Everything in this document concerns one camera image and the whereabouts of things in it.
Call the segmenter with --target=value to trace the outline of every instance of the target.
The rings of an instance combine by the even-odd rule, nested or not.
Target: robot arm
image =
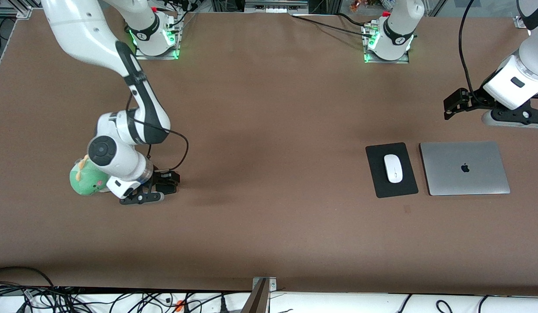
[[[538,94],[538,0],[517,1],[530,37],[507,57],[483,89],[505,107],[515,110]]]
[[[455,113],[489,109],[482,121],[487,125],[538,128],[538,0],[517,0],[518,10],[531,32],[517,51],[474,93],[461,88],[444,100],[445,119]]]
[[[422,0],[398,0],[390,16],[378,19],[379,36],[368,48],[383,60],[398,60],[409,49],[424,16]]]
[[[157,15],[146,8],[146,0],[108,2],[123,12],[130,28],[159,23]],[[153,173],[151,162],[134,146],[164,141],[168,132],[163,129],[170,129],[169,118],[134,54],[112,34],[95,0],[43,0],[42,4],[61,48],[77,60],[116,71],[124,78],[138,103],[136,109],[128,111],[130,116],[126,110],[102,115],[97,122],[96,135],[88,145],[90,160],[111,176],[106,186],[124,199],[149,180]],[[165,44],[157,45],[158,50],[164,47]]]

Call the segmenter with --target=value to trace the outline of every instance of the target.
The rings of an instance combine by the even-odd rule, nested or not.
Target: table surface
[[[359,37],[287,14],[198,14],[180,60],[142,62],[191,143],[182,188],[121,206],[79,196],[68,172],[128,89],[66,55],[36,10],[0,68],[0,266],[71,286],[243,290],[276,276],[300,291],[538,294],[538,130],[486,127],[482,112],[443,120],[465,85],[458,23],[424,18],[410,64],[384,65],[363,62]],[[509,18],[469,19],[474,85],[526,36]],[[418,144],[479,140],[499,144],[511,194],[429,196]],[[395,142],[420,192],[378,199],[365,147]],[[171,166],[183,149],[169,137],[152,160]]]

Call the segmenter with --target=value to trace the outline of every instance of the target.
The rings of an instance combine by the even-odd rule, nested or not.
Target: stuffed dinosaur
[[[110,177],[101,172],[89,159],[90,157],[86,155],[76,162],[70,171],[70,185],[74,191],[83,196],[89,196],[98,191],[108,192],[106,181]]]

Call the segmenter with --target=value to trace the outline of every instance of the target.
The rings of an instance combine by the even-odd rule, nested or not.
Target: white mouse
[[[400,166],[400,159],[394,154],[388,154],[385,156],[385,170],[387,171],[387,178],[389,182],[393,184],[402,181],[402,166]]]

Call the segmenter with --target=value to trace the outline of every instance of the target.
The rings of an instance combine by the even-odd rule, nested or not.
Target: laptop
[[[432,196],[510,193],[495,141],[421,143]]]

